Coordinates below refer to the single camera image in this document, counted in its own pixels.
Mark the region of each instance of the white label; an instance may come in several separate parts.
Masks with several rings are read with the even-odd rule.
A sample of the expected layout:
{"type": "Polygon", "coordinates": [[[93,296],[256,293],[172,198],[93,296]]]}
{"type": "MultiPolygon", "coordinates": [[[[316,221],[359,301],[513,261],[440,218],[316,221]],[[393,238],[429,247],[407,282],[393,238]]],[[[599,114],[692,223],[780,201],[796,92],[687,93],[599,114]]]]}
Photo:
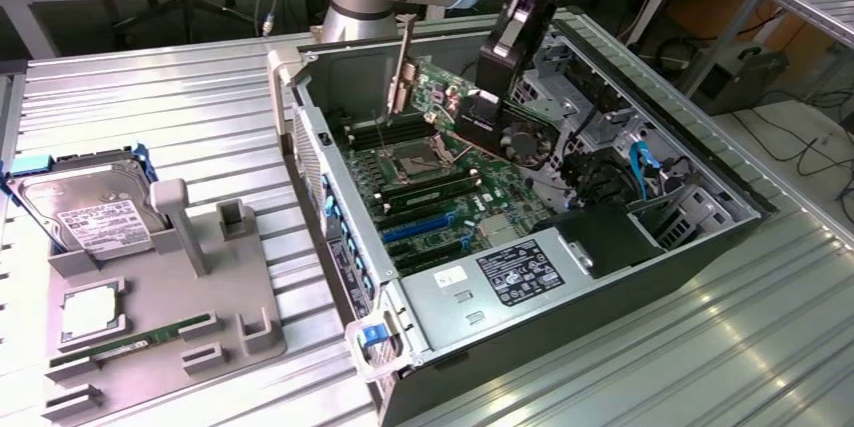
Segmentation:
{"type": "Polygon", "coordinates": [[[436,284],[439,284],[439,288],[453,285],[456,282],[461,282],[468,278],[461,265],[451,267],[449,269],[444,269],[443,271],[432,274],[432,276],[436,278],[436,284]]]}
{"type": "Polygon", "coordinates": [[[145,223],[130,200],[60,212],[58,220],[90,253],[114,250],[151,240],[145,223]]]}
{"type": "Polygon", "coordinates": [[[77,292],[65,300],[62,332],[82,337],[104,330],[116,317],[116,292],[108,286],[77,292]]]}

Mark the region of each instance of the hard drive label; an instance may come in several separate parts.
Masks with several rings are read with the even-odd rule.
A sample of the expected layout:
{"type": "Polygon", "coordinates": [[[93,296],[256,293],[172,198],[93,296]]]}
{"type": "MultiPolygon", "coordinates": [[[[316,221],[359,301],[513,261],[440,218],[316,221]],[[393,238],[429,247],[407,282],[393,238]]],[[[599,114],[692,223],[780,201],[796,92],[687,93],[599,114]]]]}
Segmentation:
{"type": "Polygon", "coordinates": [[[535,240],[480,257],[477,265],[507,307],[532,299],[564,283],[535,240]]]}
{"type": "Polygon", "coordinates": [[[361,292],[361,282],[359,276],[353,272],[353,264],[349,261],[349,254],[347,253],[347,246],[341,239],[335,239],[328,242],[329,253],[335,259],[335,267],[337,267],[337,274],[344,283],[344,289],[349,295],[349,302],[355,311],[356,317],[361,318],[368,315],[369,302],[361,292]]]}
{"type": "Polygon", "coordinates": [[[60,212],[58,220],[90,253],[110,251],[151,240],[145,223],[130,200],[60,212]]]}

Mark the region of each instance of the green circuit board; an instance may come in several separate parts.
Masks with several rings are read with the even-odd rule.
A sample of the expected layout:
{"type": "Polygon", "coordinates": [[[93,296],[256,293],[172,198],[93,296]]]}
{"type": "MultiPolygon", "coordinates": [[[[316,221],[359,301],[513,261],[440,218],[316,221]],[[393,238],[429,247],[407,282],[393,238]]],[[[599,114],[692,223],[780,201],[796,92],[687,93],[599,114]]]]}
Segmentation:
{"type": "Polygon", "coordinates": [[[401,275],[513,240],[553,212],[515,167],[453,135],[460,100],[475,86],[411,61],[409,114],[347,130],[352,179],[401,275]]]}
{"type": "Polygon", "coordinates": [[[448,135],[349,151],[345,160],[401,275],[527,235],[536,222],[552,215],[525,187],[516,167],[448,135]],[[396,189],[431,182],[425,190],[435,196],[411,207],[393,210],[387,199],[377,199],[377,194],[393,198],[396,189]],[[436,194],[460,182],[467,182],[461,189],[436,194]],[[395,238],[396,233],[429,222],[443,225],[395,238]]]}

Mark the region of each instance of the electronic equipment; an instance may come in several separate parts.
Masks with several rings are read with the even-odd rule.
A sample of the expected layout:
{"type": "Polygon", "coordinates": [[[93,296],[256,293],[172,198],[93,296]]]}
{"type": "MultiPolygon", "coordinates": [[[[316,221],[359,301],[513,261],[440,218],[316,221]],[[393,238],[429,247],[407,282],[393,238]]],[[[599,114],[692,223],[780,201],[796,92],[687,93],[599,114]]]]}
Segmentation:
{"type": "MultiPolygon", "coordinates": [[[[707,55],[708,49],[699,52],[707,55]]],[[[708,115],[756,106],[762,92],[788,68],[783,52],[755,42],[739,42],[723,50],[692,100],[708,115]]]]}
{"type": "Polygon", "coordinates": [[[459,71],[483,34],[413,39],[404,56],[387,41],[271,54],[289,59],[271,65],[285,162],[383,425],[672,292],[774,211],[563,21],[495,144],[465,140],[483,90],[440,66],[459,71]]]}
{"type": "Polygon", "coordinates": [[[96,260],[141,252],[167,218],[148,201],[156,181],[143,145],[89,155],[18,156],[1,182],[53,240],[57,252],[96,260]]]}

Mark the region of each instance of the aluminum profile table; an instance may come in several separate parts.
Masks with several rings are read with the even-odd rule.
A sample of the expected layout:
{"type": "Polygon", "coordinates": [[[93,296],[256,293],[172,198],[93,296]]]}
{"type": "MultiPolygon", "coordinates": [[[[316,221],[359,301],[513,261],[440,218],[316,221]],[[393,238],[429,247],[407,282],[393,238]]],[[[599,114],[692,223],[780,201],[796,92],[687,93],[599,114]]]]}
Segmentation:
{"type": "MultiPolygon", "coordinates": [[[[780,212],[676,293],[408,425],[851,425],[854,238],[607,33],[567,18],[780,212]]],[[[233,197],[260,212],[287,354],[120,412],[109,425],[376,425],[272,150],[264,54],[309,42],[297,35],[40,61],[26,76],[0,78],[4,159],[144,140],[160,175],[188,179],[192,212],[233,197]]],[[[1,218],[0,425],[45,425],[45,268],[26,250],[44,238],[20,211],[1,218]]]]}
{"type": "MultiPolygon", "coordinates": [[[[696,62],[680,81],[680,90],[690,97],[708,74],[723,49],[731,45],[742,25],[763,0],[744,0],[735,18],[714,43],[703,61],[696,62]]],[[[854,0],[770,0],[786,12],[796,15],[836,42],[854,50],[854,0]]]]}

